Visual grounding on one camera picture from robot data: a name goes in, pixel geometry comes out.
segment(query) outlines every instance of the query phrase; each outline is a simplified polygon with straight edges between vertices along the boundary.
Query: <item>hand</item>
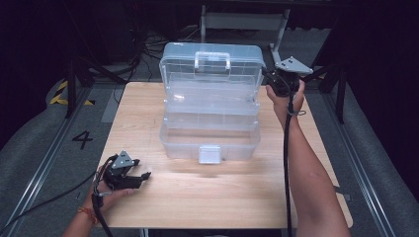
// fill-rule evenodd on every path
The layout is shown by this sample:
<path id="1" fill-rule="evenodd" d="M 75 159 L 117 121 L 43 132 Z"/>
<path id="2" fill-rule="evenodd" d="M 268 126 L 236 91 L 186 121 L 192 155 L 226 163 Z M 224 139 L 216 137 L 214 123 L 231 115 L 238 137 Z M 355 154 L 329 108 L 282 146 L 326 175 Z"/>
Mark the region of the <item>hand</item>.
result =
<path id="1" fill-rule="evenodd" d="M 104 181 L 101 181 L 98 186 L 98 191 L 100 193 L 105 193 L 105 192 L 110 192 L 111 190 L 105 184 Z M 93 209 L 92 193 L 93 193 L 93 186 L 90 188 L 89 193 L 86 196 L 86 199 L 83 203 L 84 207 Z M 117 202 L 119 199 L 132 195 L 132 194 L 133 194 L 133 189 L 113 191 L 110 195 L 104 196 L 104 199 L 103 199 L 104 205 L 101 207 L 101 211 L 104 212 L 105 210 L 109 209 L 112 205 L 114 205 L 114 203 Z"/>
<path id="2" fill-rule="evenodd" d="M 304 88 L 305 88 L 305 83 L 299 80 L 299 89 L 295 93 L 295 96 L 293 98 L 293 110 L 295 112 L 298 112 L 299 110 L 301 110 L 302 103 L 304 102 Z M 275 92 L 270 85 L 266 86 L 266 93 L 269 99 L 271 99 L 272 102 L 274 102 L 274 111 L 278 117 L 278 120 L 281 123 L 281 126 L 285 127 L 290 98 L 277 97 L 277 95 L 275 95 Z"/>

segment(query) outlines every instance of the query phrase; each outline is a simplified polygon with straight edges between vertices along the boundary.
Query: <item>box handle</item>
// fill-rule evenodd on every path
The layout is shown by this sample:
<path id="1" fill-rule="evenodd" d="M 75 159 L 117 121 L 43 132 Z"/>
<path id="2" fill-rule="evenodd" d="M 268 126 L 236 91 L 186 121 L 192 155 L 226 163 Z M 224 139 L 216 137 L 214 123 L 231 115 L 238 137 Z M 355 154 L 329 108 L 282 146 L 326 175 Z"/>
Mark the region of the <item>box handle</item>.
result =
<path id="1" fill-rule="evenodd" d="M 200 146 L 201 164 L 219 164 L 221 163 L 221 147 L 218 145 Z"/>
<path id="2" fill-rule="evenodd" d="M 195 69 L 200 68 L 200 61 L 225 61 L 225 70 L 231 68 L 230 54 L 228 52 L 197 51 L 195 53 Z"/>

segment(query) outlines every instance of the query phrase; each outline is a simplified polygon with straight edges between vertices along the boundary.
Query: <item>yellow and black hazard tape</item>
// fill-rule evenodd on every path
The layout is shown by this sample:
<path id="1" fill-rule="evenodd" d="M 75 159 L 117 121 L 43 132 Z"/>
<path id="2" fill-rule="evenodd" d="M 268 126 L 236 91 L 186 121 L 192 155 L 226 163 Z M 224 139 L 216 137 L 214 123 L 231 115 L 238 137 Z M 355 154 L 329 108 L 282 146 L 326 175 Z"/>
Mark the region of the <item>yellow and black hazard tape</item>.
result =
<path id="1" fill-rule="evenodd" d="M 67 79 L 64 78 L 59 85 L 58 89 L 55 92 L 55 95 L 52 97 L 52 100 L 49 102 L 50 105 L 52 104 L 60 104 L 60 105 L 68 105 L 68 100 L 60 99 L 62 92 L 67 87 Z M 96 103 L 95 100 L 86 100 L 84 102 L 85 106 L 94 106 Z"/>

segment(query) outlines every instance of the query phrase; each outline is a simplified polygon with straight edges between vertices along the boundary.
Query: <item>transparent container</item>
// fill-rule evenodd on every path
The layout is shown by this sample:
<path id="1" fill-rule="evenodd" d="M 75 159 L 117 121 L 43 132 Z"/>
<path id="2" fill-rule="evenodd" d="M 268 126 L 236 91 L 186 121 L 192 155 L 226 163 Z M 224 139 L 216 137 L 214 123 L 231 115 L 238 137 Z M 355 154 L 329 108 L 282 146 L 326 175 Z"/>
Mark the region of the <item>transparent container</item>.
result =
<path id="1" fill-rule="evenodd" d="M 202 163 L 250 158 L 260 141 L 263 66 L 255 45 L 168 43 L 160 61 L 167 155 Z"/>

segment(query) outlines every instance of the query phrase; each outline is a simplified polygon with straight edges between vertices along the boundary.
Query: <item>dark background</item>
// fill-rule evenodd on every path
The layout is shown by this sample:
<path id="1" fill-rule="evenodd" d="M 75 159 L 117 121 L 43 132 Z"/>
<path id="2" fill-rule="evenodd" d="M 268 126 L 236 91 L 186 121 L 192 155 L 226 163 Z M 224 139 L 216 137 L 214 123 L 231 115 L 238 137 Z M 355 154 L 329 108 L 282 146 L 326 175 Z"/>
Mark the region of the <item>dark background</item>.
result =
<path id="1" fill-rule="evenodd" d="M 137 33 L 152 29 L 170 40 L 176 39 L 183 27 L 199 23 L 200 6 L 156 7 L 138 1 L 139 9 L 127 12 L 126 6 L 132 7 L 134 2 L 0 3 L 0 148 L 25 122 L 46 108 L 45 95 L 64 75 L 69 58 L 83 55 L 101 64 L 112 64 L 132 57 L 132 35 L 128 30 L 132 13 L 141 15 Z M 419 78 L 415 70 L 419 67 L 418 7 L 395 0 L 334 2 L 355 7 L 292 10 L 289 27 L 333 28 L 316 64 L 347 65 L 348 82 L 360 107 L 395 168 L 419 199 Z"/>

